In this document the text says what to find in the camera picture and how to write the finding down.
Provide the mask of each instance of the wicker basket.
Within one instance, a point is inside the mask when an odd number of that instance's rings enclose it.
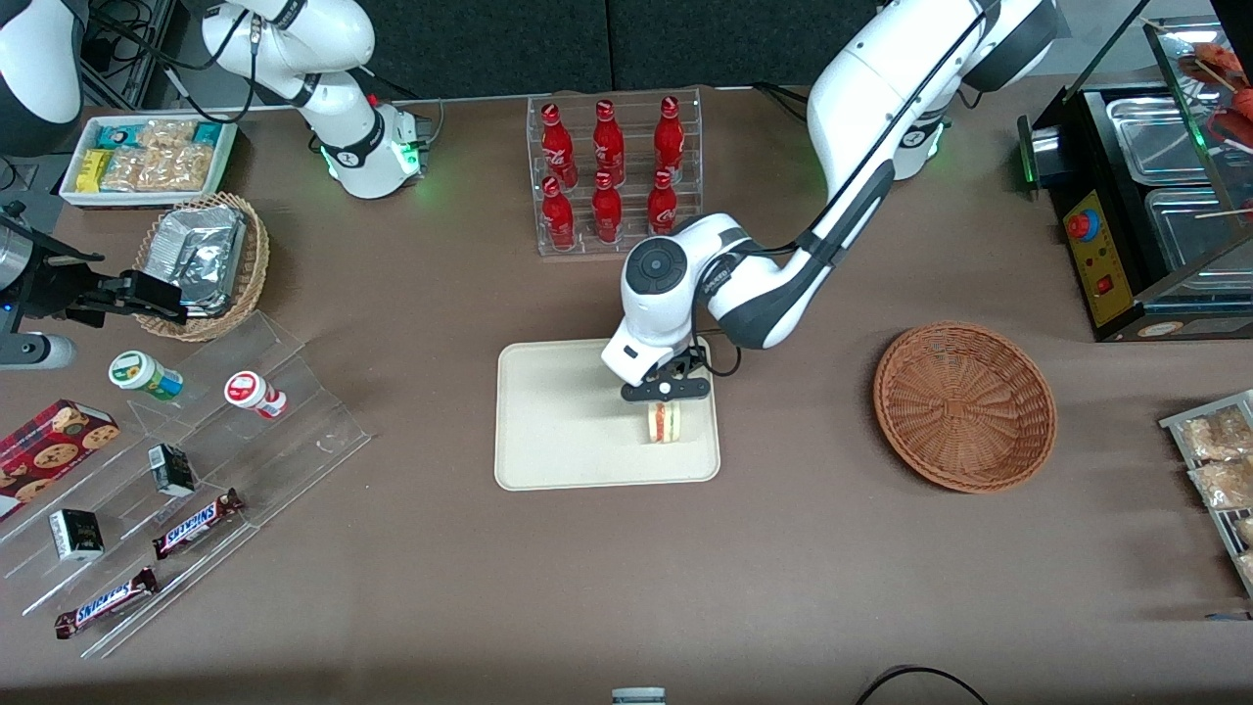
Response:
[[[960,492],[1026,482],[1058,436],[1049,384],[1025,352],[976,324],[903,332],[875,373],[875,413],[901,458]]]
[[[178,208],[209,205],[233,205],[248,218],[248,232],[244,234],[243,252],[239,253],[239,265],[236,269],[234,291],[231,292],[231,308],[216,318],[188,318],[187,324],[182,326],[153,316],[135,316],[139,318],[139,324],[153,334],[175,337],[185,342],[213,339],[242,323],[257,307],[261,289],[266,284],[266,265],[269,264],[269,235],[266,233],[266,223],[261,222],[257,210],[253,210],[247,200],[231,193],[214,193],[183,203]],[[139,245],[139,254],[135,257],[137,269],[142,269],[148,259],[148,248],[152,247],[159,222],[158,219],[148,228],[148,237]]]

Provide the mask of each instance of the yogurt bottle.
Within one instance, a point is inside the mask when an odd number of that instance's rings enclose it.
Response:
[[[139,349],[127,349],[113,359],[109,364],[109,381],[122,389],[147,392],[162,402],[169,402],[183,392],[183,376],[165,369]]]
[[[231,376],[222,393],[227,402],[241,409],[252,409],[264,419],[277,418],[287,409],[287,394],[257,373],[246,371]]]

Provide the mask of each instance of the red bottle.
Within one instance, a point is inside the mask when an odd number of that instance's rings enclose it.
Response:
[[[591,143],[596,148],[596,168],[609,172],[614,185],[621,185],[626,180],[626,143],[609,100],[596,100],[596,129],[591,133]]]
[[[605,244],[618,242],[623,224],[623,198],[614,188],[614,177],[600,169],[596,172],[596,192],[591,195],[591,210],[596,214],[596,237]]]
[[[540,119],[544,120],[544,159],[549,170],[560,179],[563,189],[574,188],[579,183],[579,167],[574,165],[574,140],[561,124],[561,111],[549,103],[540,108]]]
[[[679,121],[679,99],[662,98],[662,121],[653,131],[657,168],[670,172],[670,183],[683,180],[683,123]]]
[[[674,229],[674,210],[678,198],[670,188],[670,172],[658,169],[653,177],[653,190],[648,194],[648,233],[670,234]]]
[[[561,193],[561,184],[556,177],[544,177],[544,227],[549,232],[549,239],[558,250],[574,248],[574,208],[570,199]]]

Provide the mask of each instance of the red cookie box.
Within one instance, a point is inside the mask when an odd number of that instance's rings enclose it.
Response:
[[[109,414],[61,399],[0,441],[0,521],[120,433]]]

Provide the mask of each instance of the red button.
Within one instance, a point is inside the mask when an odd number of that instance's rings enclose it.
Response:
[[[1091,224],[1093,222],[1086,214],[1078,213],[1066,220],[1066,234],[1079,239],[1088,234],[1088,229],[1091,228]]]

